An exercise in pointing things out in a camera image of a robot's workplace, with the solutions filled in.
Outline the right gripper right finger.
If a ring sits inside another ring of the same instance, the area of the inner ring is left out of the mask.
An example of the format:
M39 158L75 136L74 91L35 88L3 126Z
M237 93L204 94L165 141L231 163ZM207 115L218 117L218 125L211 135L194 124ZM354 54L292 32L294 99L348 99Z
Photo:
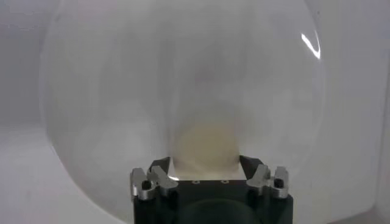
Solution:
M284 200L289 195L289 172L286 167L277 166L274 175L270 168L258 158L239 156L243 168L246 184L258 196L270 196Z

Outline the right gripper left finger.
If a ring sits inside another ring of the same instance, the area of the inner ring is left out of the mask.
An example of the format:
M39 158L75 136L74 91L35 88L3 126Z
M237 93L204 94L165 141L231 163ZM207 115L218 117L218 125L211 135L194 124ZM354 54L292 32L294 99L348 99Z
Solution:
M171 158L154 160L147 172L142 168L134 168L130 173L131 199L142 201L153 200L157 194L169 197L179 186L177 180L168 176Z

